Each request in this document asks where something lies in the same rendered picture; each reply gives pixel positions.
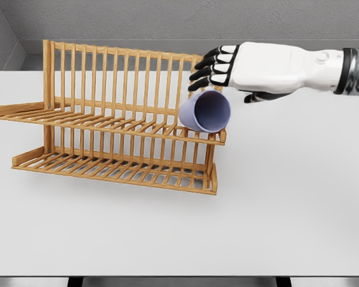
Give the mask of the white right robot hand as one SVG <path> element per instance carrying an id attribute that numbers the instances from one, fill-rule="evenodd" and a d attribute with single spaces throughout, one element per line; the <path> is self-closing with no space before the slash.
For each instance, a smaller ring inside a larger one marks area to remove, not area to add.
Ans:
<path id="1" fill-rule="evenodd" d="M 207 52 L 195 65 L 188 91 L 212 84 L 251 93 L 246 103 L 277 99 L 302 87 L 307 54 L 302 48 L 281 44 L 222 45 Z"/>

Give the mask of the wooden two-tier dish rack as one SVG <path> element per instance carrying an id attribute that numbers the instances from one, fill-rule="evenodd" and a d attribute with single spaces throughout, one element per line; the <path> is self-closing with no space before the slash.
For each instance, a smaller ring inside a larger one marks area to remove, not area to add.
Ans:
<path id="1" fill-rule="evenodd" d="M 216 146 L 178 119 L 201 56 L 45 40 L 43 100 L 0 106 L 0 120 L 40 124 L 44 143 L 14 169 L 216 194 Z"/>

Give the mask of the lilac plastic cup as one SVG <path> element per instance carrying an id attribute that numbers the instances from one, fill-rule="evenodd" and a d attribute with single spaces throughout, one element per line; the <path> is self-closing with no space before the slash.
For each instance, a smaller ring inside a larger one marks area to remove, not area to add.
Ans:
<path id="1" fill-rule="evenodd" d="M 227 126 L 230 114 L 230 104 L 225 95 L 216 90 L 205 90 L 180 106 L 178 118 L 188 129 L 216 133 Z"/>

